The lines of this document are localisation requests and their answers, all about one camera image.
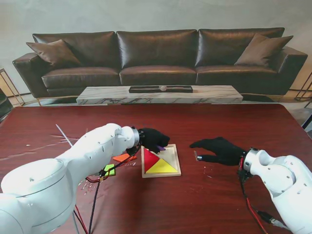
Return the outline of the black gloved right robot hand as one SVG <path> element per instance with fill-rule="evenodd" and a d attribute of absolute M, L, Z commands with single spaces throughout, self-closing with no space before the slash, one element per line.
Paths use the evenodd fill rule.
<path fill-rule="evenodd" d="M 202 139 L 190 145 L 190 148 L 202 148 L 211 151 L 214 155 L 197 155 L 198 161 L 209 163 L 219 163 L 226 166 L 239 165 L 242 158 L 245 157 L 246 151 L 230 143 L 223 137 L 213 139 Z"/>

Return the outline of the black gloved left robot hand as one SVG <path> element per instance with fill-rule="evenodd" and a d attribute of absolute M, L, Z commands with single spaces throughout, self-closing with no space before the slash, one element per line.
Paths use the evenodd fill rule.
<path fill-rule="evenodd" d="M 159 154 L 169 143 L 170 137 L 152 128 L 138 130 L 140 143 L 146 149 Z"/>

